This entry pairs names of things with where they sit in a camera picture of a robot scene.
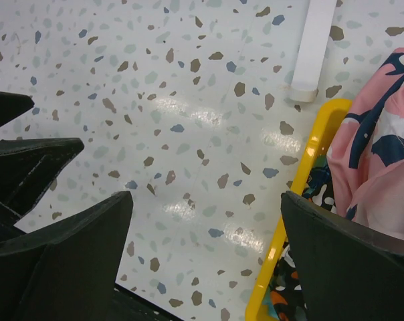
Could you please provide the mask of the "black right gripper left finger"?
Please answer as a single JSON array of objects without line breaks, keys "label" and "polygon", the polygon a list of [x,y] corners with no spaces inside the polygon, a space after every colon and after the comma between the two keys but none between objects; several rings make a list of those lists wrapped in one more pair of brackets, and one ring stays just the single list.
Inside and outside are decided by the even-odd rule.
[{"label": "black right gripper left finger", "polygon": [[132,209],[122,191],[0,242],[0,320],[104,320]]}]

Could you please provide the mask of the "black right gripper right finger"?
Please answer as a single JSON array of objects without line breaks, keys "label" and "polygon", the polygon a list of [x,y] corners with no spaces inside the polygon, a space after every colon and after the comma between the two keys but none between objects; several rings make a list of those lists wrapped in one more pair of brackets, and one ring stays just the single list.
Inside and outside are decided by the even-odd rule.
[{"label": "black right gripper right finger", "polygon": [[404,320],[404,241],[287,191],[282,220],[309,320]]}]

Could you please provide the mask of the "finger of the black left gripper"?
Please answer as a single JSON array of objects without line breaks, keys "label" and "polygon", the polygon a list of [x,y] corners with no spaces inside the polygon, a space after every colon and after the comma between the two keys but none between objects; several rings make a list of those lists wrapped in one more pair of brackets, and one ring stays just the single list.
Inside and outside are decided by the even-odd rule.
[{"label": "finger of the black left gripper", "polygon": [[0,140],[0,234],[21,233],[14,225],[83,149],[79,138]]},{"label": "finger of the black left gripper", "polygon": [[0,92],[0,127],[34,107],[34,101],[26,95]]}]

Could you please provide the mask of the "blue orange patterned shorts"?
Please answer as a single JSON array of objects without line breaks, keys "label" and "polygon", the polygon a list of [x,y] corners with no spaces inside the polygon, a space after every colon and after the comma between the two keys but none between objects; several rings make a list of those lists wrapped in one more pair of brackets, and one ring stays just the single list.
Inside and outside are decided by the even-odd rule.
[{"label": "blue orange patterned shorts", "polygon": [[[306,181],[303,198],[336,213],[332,176],[327,158],[319,156]],[[307,320],[307,308],[290,244],[285,242],[283,251],[262,301],[268,307],[268,315],[278,320]]]}]

